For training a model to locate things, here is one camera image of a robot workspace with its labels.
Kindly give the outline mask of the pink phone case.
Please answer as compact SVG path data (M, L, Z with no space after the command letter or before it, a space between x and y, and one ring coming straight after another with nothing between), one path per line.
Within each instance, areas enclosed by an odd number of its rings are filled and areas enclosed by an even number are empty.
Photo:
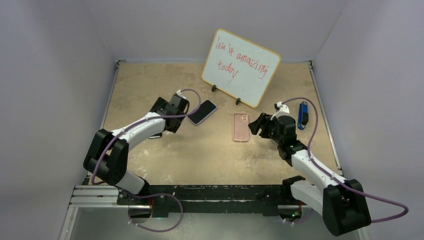
M247 113L236 112L232 115L232 140L245 143L249 140L249 116Z

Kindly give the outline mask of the phone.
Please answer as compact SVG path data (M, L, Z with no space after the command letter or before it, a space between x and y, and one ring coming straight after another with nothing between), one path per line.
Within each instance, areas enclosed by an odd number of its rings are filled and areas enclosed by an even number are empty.
M214 103L212 103L210 100L205 100L203 103L201 103L198 110L195 113L189 115L187 118L193 125L198 126L217 109L218 107Z

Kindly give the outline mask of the black smartphone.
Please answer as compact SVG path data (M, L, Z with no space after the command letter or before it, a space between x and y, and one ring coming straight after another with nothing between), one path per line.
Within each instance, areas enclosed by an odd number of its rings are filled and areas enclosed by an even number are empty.
M161 138L162 136L163 136L163 133L160 132L150 136L149 139L158 139L158 138Z

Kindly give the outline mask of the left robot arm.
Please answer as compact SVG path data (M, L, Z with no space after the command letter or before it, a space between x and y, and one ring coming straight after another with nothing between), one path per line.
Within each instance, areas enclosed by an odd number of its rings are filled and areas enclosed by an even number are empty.
M129 152L162 132L175 133L188 113L189 100L174 94L167 101L159 97L141 119L116 130L98 130L90 144L83 168L110 186L126 190L138 205L149 199L149 183L128 170Z

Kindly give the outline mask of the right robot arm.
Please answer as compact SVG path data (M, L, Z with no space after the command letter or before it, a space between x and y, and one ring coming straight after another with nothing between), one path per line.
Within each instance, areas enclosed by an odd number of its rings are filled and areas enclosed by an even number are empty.
M280 196L284 202L292 204L298 200L311 207L322 216L334 236L371 224L362 185L355 179L345 179L315 159L297 139L294 118L261 113L248 128L253 135L275 142L279 156L302 173L282 181Z

